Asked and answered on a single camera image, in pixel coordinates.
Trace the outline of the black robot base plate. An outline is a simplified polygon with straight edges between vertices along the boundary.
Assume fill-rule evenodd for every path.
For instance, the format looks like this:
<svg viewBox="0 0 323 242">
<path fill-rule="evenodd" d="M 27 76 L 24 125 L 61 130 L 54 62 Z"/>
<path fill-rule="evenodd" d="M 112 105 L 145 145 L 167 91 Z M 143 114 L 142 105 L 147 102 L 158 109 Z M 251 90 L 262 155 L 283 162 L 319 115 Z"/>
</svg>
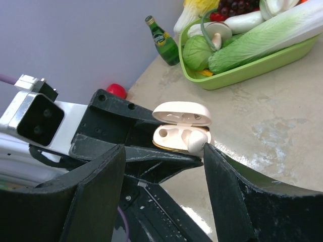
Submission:
<svg viewBox="0 0 323 242">
<path fill-rule="evenodd" d="M 210 241 L 209 236 L 157 184 L 125 177 L 112 241 Z"/>
</svg>

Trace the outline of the white earbud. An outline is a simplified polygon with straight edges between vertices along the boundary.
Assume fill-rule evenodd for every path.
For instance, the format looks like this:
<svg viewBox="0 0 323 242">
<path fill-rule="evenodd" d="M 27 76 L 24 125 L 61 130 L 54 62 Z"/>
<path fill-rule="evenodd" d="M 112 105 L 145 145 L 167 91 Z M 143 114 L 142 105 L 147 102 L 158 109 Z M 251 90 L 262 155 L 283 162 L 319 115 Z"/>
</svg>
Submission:
<svg viewBox="0 0 323 242">
<path fill-rule="evenodd" d="M 205 143 L 208 143 L 208 136 L 201 131 L 193 131 L 188 139 L 187 150 L 191 155 L 201 157 Z"/>
</svg>

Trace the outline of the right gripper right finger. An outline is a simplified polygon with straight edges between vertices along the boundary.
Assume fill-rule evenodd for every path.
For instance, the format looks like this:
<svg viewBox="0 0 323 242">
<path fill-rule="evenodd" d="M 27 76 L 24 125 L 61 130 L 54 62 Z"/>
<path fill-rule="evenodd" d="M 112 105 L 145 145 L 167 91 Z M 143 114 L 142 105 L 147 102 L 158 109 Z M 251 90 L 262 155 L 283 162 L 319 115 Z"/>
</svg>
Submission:
<svg viewBox="0 0 323 242">
<path fill-rule="evenodd" d="M 322 192 L 270 178 L 204 145 L 218 241 L 322 241 Z"/>
</svg>

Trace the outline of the beige earbud charging case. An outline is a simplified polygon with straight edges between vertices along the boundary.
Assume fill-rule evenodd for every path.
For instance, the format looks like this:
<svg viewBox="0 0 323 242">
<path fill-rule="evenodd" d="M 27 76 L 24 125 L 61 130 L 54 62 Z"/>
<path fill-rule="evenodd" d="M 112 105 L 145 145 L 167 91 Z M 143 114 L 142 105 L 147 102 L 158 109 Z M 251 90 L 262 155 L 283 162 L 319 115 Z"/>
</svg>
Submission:
<svg viewBox="0 0 323 242">
<path fill-rule="evenodd" d="M 211 115 L 202 104 L 188 101 L 164 102 L 153 110 L 152 116 L 164 123 L 154 131 L 152 138 L 153 144 L 159 148 L 190 154 L 187 144 L 193 131 L 205 133 L 208 143 L 213 141 L 208 129 Z"/>
</svg>

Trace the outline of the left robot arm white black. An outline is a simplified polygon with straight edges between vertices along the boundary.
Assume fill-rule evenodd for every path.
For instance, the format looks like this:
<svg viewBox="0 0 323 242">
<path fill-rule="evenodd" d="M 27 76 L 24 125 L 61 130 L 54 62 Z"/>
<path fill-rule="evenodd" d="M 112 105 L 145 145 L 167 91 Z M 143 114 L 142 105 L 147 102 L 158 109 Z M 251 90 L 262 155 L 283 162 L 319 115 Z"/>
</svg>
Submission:
<svg viewBox="0 0 323 242">
<path fill-rule="evenodd" d="M 125 147 L 124 175 L 160 184 L 202 166 L 200 158 L 155 147 L 160 122 L 142 106 L 97 90 L 87 105 L 56 93 L 19 91 L 1 117 L 1 177 L 35 185 Z"/>
</svg>

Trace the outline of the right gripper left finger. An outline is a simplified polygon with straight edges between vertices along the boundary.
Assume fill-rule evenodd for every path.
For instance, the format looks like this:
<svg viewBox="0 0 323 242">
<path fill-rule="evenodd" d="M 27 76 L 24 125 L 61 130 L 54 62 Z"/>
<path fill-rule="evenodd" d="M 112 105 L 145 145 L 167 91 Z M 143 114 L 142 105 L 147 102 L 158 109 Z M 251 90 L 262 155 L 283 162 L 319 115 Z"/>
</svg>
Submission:
<svg viewBox="0 0 323 242">
<path fill-rule="evenodd" d="M 36 187 L 1 190 L 1 241 L 111 241 L 125 163 L 117 145 Z"/>
</svg>

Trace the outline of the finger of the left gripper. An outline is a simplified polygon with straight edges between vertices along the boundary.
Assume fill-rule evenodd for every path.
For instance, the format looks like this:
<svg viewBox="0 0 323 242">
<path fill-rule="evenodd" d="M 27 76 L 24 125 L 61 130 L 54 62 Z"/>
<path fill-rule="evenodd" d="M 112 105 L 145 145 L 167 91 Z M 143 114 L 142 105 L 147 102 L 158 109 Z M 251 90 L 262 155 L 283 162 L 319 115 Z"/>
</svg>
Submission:
<svg viewBox="0 0 323 242">
<path fill-rule="evenodd" d="M 77 134 L 71 143 L 69 155 L 90 161 L 116 144 Z M 203 166 L 201 158 L 156 148 L 126 146 L 125 176 L 150 184 L 161 184 L 180 172 Z"/>
<path fill-rule="evenodd" d="M 75 134 L 113 144 L 152 146 L 153 133 L 162 124 L 153 118 L 151 110 L 99 89 Z"/>
</svg>

